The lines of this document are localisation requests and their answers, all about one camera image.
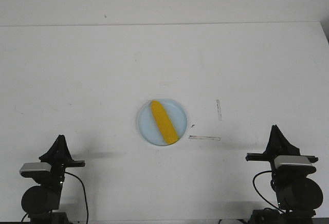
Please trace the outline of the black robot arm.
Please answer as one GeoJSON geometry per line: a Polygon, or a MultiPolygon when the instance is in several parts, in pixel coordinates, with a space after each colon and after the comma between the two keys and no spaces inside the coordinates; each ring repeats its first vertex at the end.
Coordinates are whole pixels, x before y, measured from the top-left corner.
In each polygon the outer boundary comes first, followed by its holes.
{"type": "Polygon", "coordinates": [[[70,223],[65,212],[58,212],[65,175],[78,176],[67,168],[84,167],[84,160],[73,160],[64,135],[58,135],[39,162],[24,163],[20,175],[33,179],[37,185],[22,196],[21,206],[30,223],[70,223]]]}
{"type": "Polygon", "coordinates": [[[323,203],[320,186],[308,176],[316,172],[318,157],[301,155],[277,125],[271,127],[266,149],[248,153],[246,161],[269,162],[270,186],[277,204],[253,210],[248,223],[313,223],[315,210],[323,203]]]}

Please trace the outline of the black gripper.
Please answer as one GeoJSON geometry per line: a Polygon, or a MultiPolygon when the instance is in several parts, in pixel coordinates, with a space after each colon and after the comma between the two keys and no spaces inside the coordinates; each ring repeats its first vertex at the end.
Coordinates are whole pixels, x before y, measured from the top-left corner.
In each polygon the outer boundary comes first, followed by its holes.
{"type": "Polygon", "coordinates": [[[52,161],[50,164],[59,168],[85,167],[84,160],[73,160],[64,135],[58,135],[50,149],[41,155],[39,160],[41,162],[52,161]]]}
{"type": "Polygon", "coordinates": [[[279,127],[275,124],[271,127],[269,140],[266,149],[262,154],[248,153],[246,161],[267,161],[267,162],[318,162],[316,156],[304,156],[300,154],[300,149],[290,144],[284,137],[279,127]],[[281,155],[272,155],[277,150],[275,136],[278,135],[278,144],[281,155]]]}

